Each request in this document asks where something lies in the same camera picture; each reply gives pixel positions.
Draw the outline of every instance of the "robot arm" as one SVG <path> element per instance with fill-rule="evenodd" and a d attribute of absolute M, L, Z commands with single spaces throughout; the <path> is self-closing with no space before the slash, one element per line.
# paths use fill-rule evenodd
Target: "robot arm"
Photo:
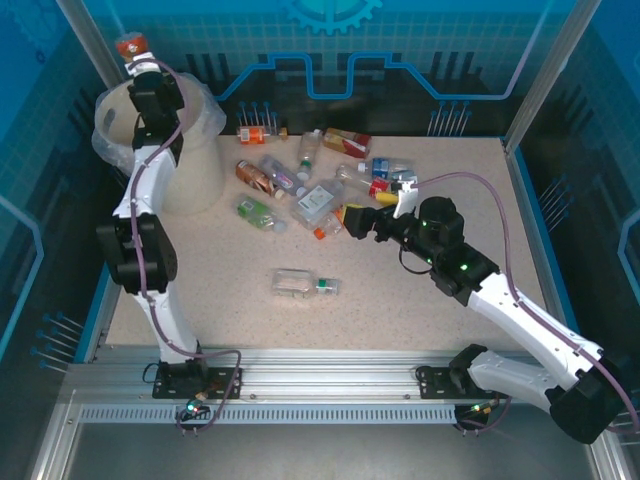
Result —
<path fill-rule="evenodd" d="M 404 190 L 399 191 L 400 200 Z M 498 266 L 464 241 L 464 219 L 450 199 L 426 199 L 418 218 L 413 211 L 398 215 L 395 209 L 349 207 L 344 223 L 353 237 L 363 239 L 374 230 L 377 242 L 393 239 L 403 251 L 431 265 L 429 275 L 439 290 L 496 323 L 542 365 L 508 360 L 473 345 L 451 362 L 452 375 L 454 371 L 457 375 L 463 365 L 465 375 L 480 389 L 531 403 L 549 412 L 572 438 L 582 443 L 595 441 L 620 412 L 623 402 L 580 353 L 600 361 L 618 381 L 630 368 L 628 357 L 605 354 L 597 344 L 569 330 L 522 294 L 517 303 Z M 524 310 L 525 305 L 538 320 Z M 571 339 L 578 348 L 569 347 L 550 330 Z"/>

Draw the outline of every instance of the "metal base plate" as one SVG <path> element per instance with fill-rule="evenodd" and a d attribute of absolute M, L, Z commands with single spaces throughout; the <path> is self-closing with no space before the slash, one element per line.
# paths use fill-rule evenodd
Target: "metal base plate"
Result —
<path fill-rule="evenodd" d="M 153 384 L 153 393 L 151 396 L 156 399 L 162 400 L 181 400 L 191 399 L 196 393 L 202 392 L 215 386 L 214 389 L 208 391 L 208 398 L 210 400 L 220 400 L 224 396 L 224 392 L 229 385 L 229 381 L 233 376 L 233 368 L 211 368 L 207 370 L 206 380 L 203 382 L 201 379 L 183 379 L 179 383 L 173 382 L 167 385 L 163 381 L 163 374 L 158 370 L 156 373 L 156 379 Z M 242 385 L 242 369 L 238 371 L 238 378 L 235 380 L 235 385 L 229 395 L 230 400 L 236 400 L 240 398 L 240 387 Z"/>

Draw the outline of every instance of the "bottle cap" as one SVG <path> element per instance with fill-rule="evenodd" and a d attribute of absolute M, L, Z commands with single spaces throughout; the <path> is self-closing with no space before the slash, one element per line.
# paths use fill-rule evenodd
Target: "bottle cap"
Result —
<path fill-rule="evenodd" d="M 282 220 L 278 220 L 273 224 L 273 231 L 275 233 L 284 233 L 287 230 L 287 224 Z"/>

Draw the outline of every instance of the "gear logo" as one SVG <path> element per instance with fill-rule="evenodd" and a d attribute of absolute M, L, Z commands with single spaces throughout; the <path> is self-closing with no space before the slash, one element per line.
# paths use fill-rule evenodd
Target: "gear logo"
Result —
<path fill-rule="evenodd" d="M 60 27 L 54 0 L 0 0 L 0 14 L 9 13 L 22 34 L 39 50 L 46 50 Z"/>
<path fill-rule="evenodd" d="M 363 19 L 371 20 L 372 10 L 382 7 L 381 0 L 280 0 L 290 20 L 300 27 L 311 27 L 313 33 L 336 30 L 347 33 L 349 27 L 360 28 Z"/>

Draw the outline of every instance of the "speckled table surface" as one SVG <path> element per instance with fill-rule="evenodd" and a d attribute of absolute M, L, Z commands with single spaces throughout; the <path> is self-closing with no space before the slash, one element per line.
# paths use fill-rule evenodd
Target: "speckled table surface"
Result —
<path fill-rule="evenodd" d="M 242 147 L 221 137 L 227 175 L 221 199 L 192 216 L 163 214 L 162 223 L 178 254 L 176 284 L 186 318 L 204 346 L 358 350 L 457 350 L 481 343 L 498 350 L 520 347 L 491 322 L 445 297 L 428 276 L 407 273 L 398 263 L 395 242 L 377 244 L 347 233 L 315 239 L 288 215 L 292 197 L 276 201 L 235 178 L 240 159 L 257 164 L 265 153 L 295 167 L 299 137 L 264 146 Z M 516 283 L 529 298 L 542 294 L 500 141 L 497 138 L 376 137 L 373 155 L 409 158 L 427 179 L 452 171 L 470 171 L 493 183 L 505 204 L 511 232 Z M 356 159 L 321 147 L 314 176 L 333 177 L 341 164 Z M 241 193 L 252 194 L 288 221 L 281 235 L 262 232 L 239 218 L 233 208 Z M 421 192 L 449 196 L 465 217 L 467 242 L 504 265 L 500 217 L 491 195 L 466 179 L 448 180 Z M 405 255 L 408 266 L 424 264 Z M 309 299 L 274 297 L 275 268 L 310 269 L 342 280 L 338 296 Z M 156 344 L 145 315 L 122 293 L 110 326 L 108 344 Z"/>

